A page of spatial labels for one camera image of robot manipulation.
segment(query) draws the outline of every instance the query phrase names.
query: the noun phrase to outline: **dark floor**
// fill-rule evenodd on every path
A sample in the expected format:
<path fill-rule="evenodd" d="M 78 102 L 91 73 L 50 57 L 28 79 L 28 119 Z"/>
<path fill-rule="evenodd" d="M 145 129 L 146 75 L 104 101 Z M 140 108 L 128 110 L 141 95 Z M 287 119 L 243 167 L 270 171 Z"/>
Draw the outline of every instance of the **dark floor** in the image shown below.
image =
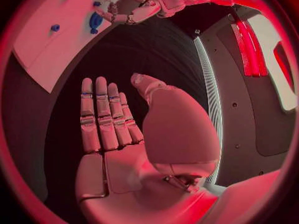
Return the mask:
<path fill-rule="evenodd" d="M 80 132 L 80 88 L 85 77 L 106 77 L 126 93 L 141 127 L 147 105 L 130 84 L 133 72 L 177 86 L 207 110 L 207 95 L 192 39 L 167 19 L 153 17 L 121 25 L 106 35 L 82 59 L 63 87 L 49 121 L 45 142 L 46 204 L 69 223 L 84 223 L 75 200 L 75 175 L 83 156 Z"/>

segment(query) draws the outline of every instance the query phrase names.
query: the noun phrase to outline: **white panel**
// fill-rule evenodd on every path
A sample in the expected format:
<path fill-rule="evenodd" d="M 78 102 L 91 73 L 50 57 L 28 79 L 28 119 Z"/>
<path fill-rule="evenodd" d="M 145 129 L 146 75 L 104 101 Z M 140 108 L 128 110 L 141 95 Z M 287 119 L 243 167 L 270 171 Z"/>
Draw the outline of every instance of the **white panel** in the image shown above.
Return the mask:
<path fill-rule="evenodd" d="M 276 87 L 283 109 L 286 111 L 294 109 L 297 106 L 297 96 L 291 90 L 274 56 L 274 48 L 281 41 L 280 36 L 270 21 L 260 14 L 248 19 L 248 22 L 260 43 L 266 66 Z"/>
<path fill-rule="evenodd" d="M 14 53 L 19 62 L 49 93 L 71 60 L 95 37 L 89 27 L 93 2 L 45 0 L 16 39 Z M 50 30 L 54 24 L 60 25 L 58 32 Z M 99 33 L 110 25 L 104 20 Z"/>

